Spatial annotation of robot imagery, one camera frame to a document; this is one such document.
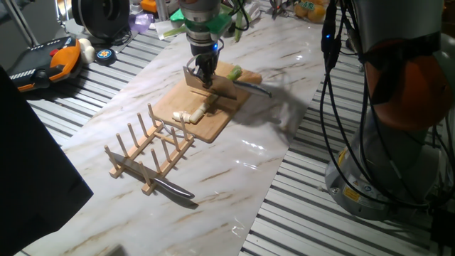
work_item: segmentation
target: black cloth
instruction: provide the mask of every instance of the black cloth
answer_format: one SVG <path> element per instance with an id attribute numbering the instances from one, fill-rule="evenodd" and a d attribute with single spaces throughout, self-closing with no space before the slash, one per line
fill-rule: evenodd
<path id="1" fill-rule="evenodd" d="M 59 230 L 93 192 L 0 66 L 0 255 Z"/>

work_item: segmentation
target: kitchen knife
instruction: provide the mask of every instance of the kitchen knife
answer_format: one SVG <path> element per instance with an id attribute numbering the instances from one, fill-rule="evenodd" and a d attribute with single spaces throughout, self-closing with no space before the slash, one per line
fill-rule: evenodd
<path id="1" fill-rule="evenodd" d="M 114 156 L 114 159 L 115 161 L 120 165 L 120 166 L 125 166 L 127 169 L 129 169 L 130 171 L 133 171 L 139 175 L 142 175 L 142 172 L 141 172 L 141 169 L 139 167 L 139 164 L 135 161 L 132 161 L 131 159 L 128 159 L 124 156 L 121 156 L 119 154 L 116 154 L 116 153 L 113 153 L 112 152 L 112 155 Z M 146 166 L 144 166 L 146 172 L 149 174 L 150 178 L 156 182 L 156 184 L 164 189 L 166 189 L 167 191 L 171 192 L 172 194 L 176 195 L 176 196 L 180 196 L 180 197 L 183 197 L 183 198 L 187 198 L 187 199 L 193 199 L 194 198 L 194 195 L 185 190 L 184 188 L 181 188 L 179 186 L 177 186 L 176 184 L 170 182 L 170 181 L 167 181 L 165 180 L 164 178 L 162 178 L 158 173 L 156 173 L 154 170 L 150 169 L 150 168 L 147 168 Z"/>
<path id="2" fill-rule="evenodd" d="M 271 92 L 269 92 L 266 89 L 260 87 L 259 85 L 255 85 L 255 84 L 252 84 L 252 83 L 249 83 L 249 82 L 237 81 L 237 80 L 234 80 L 233 83 L 234 83 L 234 86 L 236 88 L 240 88 L 240 89 L 246 90 L 247 92 L 251 92 L 252 94 L 272 97 L 272 93 Z"/>

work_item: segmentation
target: striped metal surface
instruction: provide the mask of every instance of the striped metal surface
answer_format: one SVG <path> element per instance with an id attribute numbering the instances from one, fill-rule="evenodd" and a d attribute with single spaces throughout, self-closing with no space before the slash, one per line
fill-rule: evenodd
<path id="1" fill-rule="evenodd" d="M 341 55 L 331 73 L 336 106 L 349 139 L 359 128 L 362 108 L 364 78 L 359 64 L 355 57 Z M 239 255 L 432 255 L 432 219 L 424 213 L 408 223 L 364 220 L 345 211 L 328 194 L 324 174 L 330 156 L 319 119 L 322 86 L 323 80 Z M 329 97 L 323 111 L 332 150 L 338 153 L 345 144 Z M 430 133 L 426 143 L 432 143 Z"/>
<path id="2" fill-rule="evenodd" d="M 84 65 L 75 79 L 24 96 L 57 143 L 64 145 L 170 42 L 149 29 L 135 36 L 109 67 Z"/>

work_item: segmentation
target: wooden dowel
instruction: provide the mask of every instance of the wooden dowel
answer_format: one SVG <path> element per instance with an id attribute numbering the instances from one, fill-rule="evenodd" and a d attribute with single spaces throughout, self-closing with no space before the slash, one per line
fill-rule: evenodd
<path id="1" fill-rule="evenodd" d="M 133 138 L 134 145 L 139 148 L 139 144 L 137 143 L 136 135 L 134 135 L 133 127 L 131 126 L 130 123 L 128 123 L 128 129 L 129 132 L 131 133 L 131 137 Z"/>
<path id="2" fill-rule="evenodd" d="M 161 139 L 165 139 L 167 142 L 173 144 L 173 139 L 166 137 L 166 135 L 160 134 L 158 132 L 155 132 L 154 134 L 155 134 L 156 137 L 159 137 Z"/>
<path id="3" fill-rule="evenodd" d="M 119 140 L 120 146 L 121 146 L 122 151 L 123 151 L 123 155 L 125 155 L 125 157 L 129 157 L 128 156 L 128 151 L 125 148 L 125 145 L 123 144 L 123 141 L 122 141 L 122 138 L 120 137 L 120 134 L 116 134 L 115 136 L 117 136 L 117 139 Z"/>
<path id="4" fill-rule="evenodd" d="M 163 144 L 164 154 L 166 155 L 166 160 L 171 162 L 171 157 L 169 156 L 168 147 L 166 146 L 166 140 L 161 138 L 161 143 Z"/>
<path id="5" fill-rule="evenodd" d="M 149 107 L 149 115 L 150 115 L 151 121 L 154 123 L 154 126 L 155 126 L 155 127 L 158 127 L 158 125 L 156 125 L 154 112 L 153 112 L 153 110 L 151 110 L 151 105 L 150 105 L 150 103 L 147 104 L 147 106 Z"/>
<path id="6" fill-rule="evenodd" d="M 148 137 L 147 129 L 145 129 L 144 120 L 142 120 L 141 113 L 137 113 L 137 118 L 139 119 L 139 123 L 141 124 L 142 131 L 145 137 Z"/>
<path id="7" fill-rule="evenodd" d="M 108 147 L 107 145 L 105 145 L 105 151 L 106 151 L 107 155 L 109 156 L 109 158 L 111 159 L 111 162 L 112 162 L 112 164 L 114 165 L 114 168 L 115 168 L 116 170 L 118 170 L 118 169 L 119 169 L 119 166 L 117 165 L 117 162 L 115 161 L 115 158 L 114 158 L 114 156 L 112 155 L 112 152 L 110 151 L 110 149 L 109 149 L 109 147 Z"/>
<path id="8" fill-rule="evenodd" d="M 183 138 L 188 141 L 188 135 L 186 134 L 185 121 L 183 121 L 182 114 L 180 114 L 180 123 L 182 125 Z"/>
<path id="9" fill-rule="evenodd" d="M 171 127 L 171 133 L 172 133 L 172 138 L 173 138 L 173 144 L 176 146 L 176 151 L 180 151 L 178 148 L 178 140 L 177 140 L 177 135 L 176 135 L 176 130 Z"/>
<path id="10" fill-rule="evenodd" d="M 147 183 L 147 185 L 150 186 L 150 185 L 151 185 L 151 181 L 150 181 L 150 178 L 149 178 L 149 174 L 148 174 L 147 171 L 145 170 L 142 161 L 139 162 L 139 168 L 141 169 L 142 175 L 144 175 L 145 182 Z"/>
<path id="11" fill-rule="evenodd" d="M 151 152 L 151 156 L 154 158 L 156 172 L 160 173 L 161 169 L 159 168 L 159 162 L 158 162 L 158 159 L 156 158 L 155 149 L 150 149 L 150 152 Z"/>

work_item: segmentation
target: marble countertop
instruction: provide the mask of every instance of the marble countertop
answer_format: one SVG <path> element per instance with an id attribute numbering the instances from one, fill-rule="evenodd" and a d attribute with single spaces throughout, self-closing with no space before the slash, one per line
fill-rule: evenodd
<path id="1" fill-rule="evenodd" d="M 179 35 L 63 147 L 94 196 L 58 232 L 24 249 L 38 255 L 237 255 L 289 142 L 323 75 L 321 25 L 264 15 L 239 43 L 225 39 L 220 60 L 260 73 L 273 99 L 251 96 L 212 143 L 196 140 L 167 178 L 196 195 L 179 201 L 159 190 L 141 192 L 129 174 L 109 175 L 109 145 L 133 145 L 127 123 L 142 134 L 137 112 L 151 126 L 155 105 L 179 80 L 191 57 Z M 150 148 L 164 159 L 161 143 L 136 160 L 153 168 Z"/>

